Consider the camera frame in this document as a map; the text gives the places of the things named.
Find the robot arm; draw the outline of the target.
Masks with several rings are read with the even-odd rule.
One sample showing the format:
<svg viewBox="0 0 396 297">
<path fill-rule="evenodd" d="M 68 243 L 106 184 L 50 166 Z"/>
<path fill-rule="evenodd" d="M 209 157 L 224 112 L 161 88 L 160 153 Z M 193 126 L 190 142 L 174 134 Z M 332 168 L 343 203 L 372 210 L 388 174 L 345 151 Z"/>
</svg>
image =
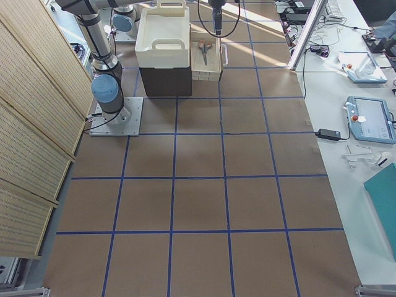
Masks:
<svg viewBox="0 0 396 297">
<path fill-rule="evenodd" d="M 138 1 L 57 1 L 65 12 L 73 14 L 82 32 L 93 61 L 96 77 L 92 80 L 92 94 L 99 104 L 105 121 L 125 121 L 131 112 L 126 103 L 121 86 L 122 66 L 115 52 L 111 49 L 108 35 L 101 21 L 102 9 L 113 9 L 114 18 L 128 21 L 132 32 L 140 20 L 137 10 Z"/>
<path fill-rule="evenodd" d="M 212 8 L 215 34 L 220 36 L 222 34 L 222 7 L 226 4 L 226 0 L 208 0 L 208 4 Z"/>
</svg>

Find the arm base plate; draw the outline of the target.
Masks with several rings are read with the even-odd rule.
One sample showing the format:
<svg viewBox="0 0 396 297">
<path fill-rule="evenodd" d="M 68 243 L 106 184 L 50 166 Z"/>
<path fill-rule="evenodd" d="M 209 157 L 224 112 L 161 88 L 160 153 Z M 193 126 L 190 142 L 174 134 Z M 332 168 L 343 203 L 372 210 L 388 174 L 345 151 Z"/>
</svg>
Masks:
<svg viewBox="0 0 396 297">
<path fill-rule="evenodd" d="M 120 30 L 115 31 L 115 41 L 117 43 L 135 43 L 137 39 L 137 30 L 132 29 L 128 32 L 123 32 Z"/>
<path fill-rule="evenodd" d="M 92 117 L 91 128 L 87 132 L 93 137 L 123 137 L 138 136 L 144 97 L 125 97 L 124 106 L 117 114 L 103 113 L 97 103 Z"/>
</svg>

